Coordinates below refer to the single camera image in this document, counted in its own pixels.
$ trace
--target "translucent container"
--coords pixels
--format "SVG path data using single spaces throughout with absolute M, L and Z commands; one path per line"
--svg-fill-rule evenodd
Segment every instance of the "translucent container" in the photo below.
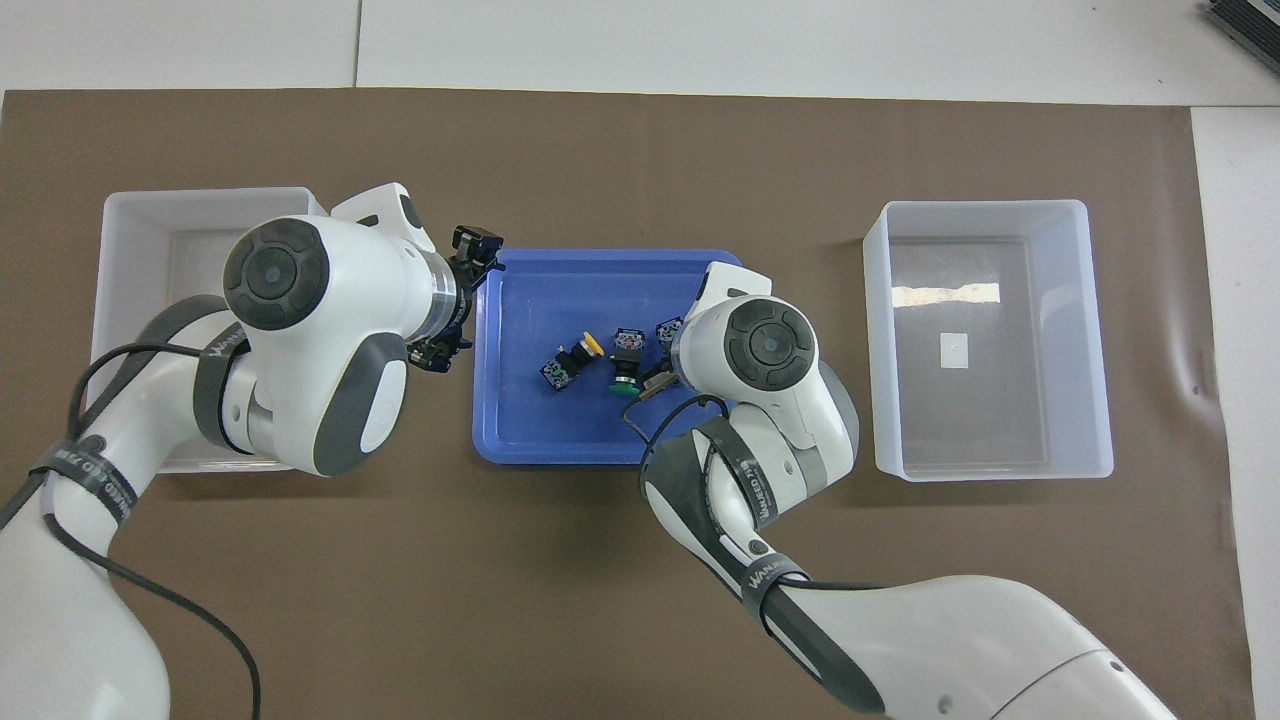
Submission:
M 280 215 L 325 214 L 305 187 L 116 192 L 102 208 L 92 355 L 133 342 L 161 310 L 192 295 L 223 293 L 223 266 L 247 231 Z M 100 370 L 90 402 L 120 361 Z M 285 465 L 201 438 L 178 447 L 161 473 L 283 470 Z
M 911 482 L 1111 474 L 1083 202 L 890 202 L 863 254 L 881 470 Z

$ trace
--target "white label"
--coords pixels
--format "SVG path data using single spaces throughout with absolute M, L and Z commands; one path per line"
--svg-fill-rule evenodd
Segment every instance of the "white label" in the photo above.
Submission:
M 938 333 L 942 366 L 969 369 L 969 333 Z

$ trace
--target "black ribbed object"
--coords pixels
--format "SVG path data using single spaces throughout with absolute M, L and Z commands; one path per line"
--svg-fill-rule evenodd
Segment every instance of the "black ribbed object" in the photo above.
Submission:
M 1222 28 L 1231 40 L 1253 53 L 1274 72 L 1280 73 L 1280 24 L 1272 19 L 1280 14 L 1280 3 L 1265 0 L 1212 0 L 1206 17 Z

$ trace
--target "gray strap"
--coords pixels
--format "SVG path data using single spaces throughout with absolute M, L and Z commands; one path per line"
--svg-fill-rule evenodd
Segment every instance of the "gray strap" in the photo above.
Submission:
M 746 570 L 742 571 L 740 582 L 742 605 L 762 628 L 764 628 L 764 596 L 778 582 L 778 578 L 787 573 L 800 573 L 805 579 L 809 578 L 795 561 L 781 552 L 771 552 L 748 565 Z
M 58 441 L 31 469 L 32 473 L 40 470 L 52 470 L 76 480 L 106 507 L 115 518 L 116 525 L 128 520 L 133 506 L 138 503 L 138 493 L 133 491 L 124 474 L 84 441 Z
M 229 447 L 241 455 L 251 455 L 234 445 L 223 429 L 223 393 L 227 389 L 227 377 L 232 372 L 232 360 L 248 351 L 248 338 L 239 323 L 232 323 L 215 337 L 200 354 L 196 364 L 196 380 L 192 386 L 191 404 L 196 414 L 196 427 L 209 442 Z
M 765 528 L 778 519 L 778 501 L 773 497 L 773 488 L 769 487 L 768 478 L 764 477 L 764 468 L 755 460 L 751 448 L 746 446 L 742 436 L 737 434 L 733 425 L 721 416 L 698 425 L 698 432 L 707 436 L 716 452 L 724 460 L 730 473 L 742 491 L 742 497 L 751 506 L 751 516 L 755 528 Z

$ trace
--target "connector with yellow cap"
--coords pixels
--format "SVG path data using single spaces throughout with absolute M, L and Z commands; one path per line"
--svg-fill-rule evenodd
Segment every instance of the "connector with yellow cap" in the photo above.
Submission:
M 556 357 L 543 365 L 543 379 L 552 386 L 552 389 L 559 392 L 568 387 L 568 383 L 573 382 L 573 378 L 582 372 L 582 368 L 586 368 L 598 357 L 604 357 L 604 348 L 591 337 L 591 333 L 584 332 L 582 340 L 573 343 L 568 350 L 564 350 L 562 345 Z

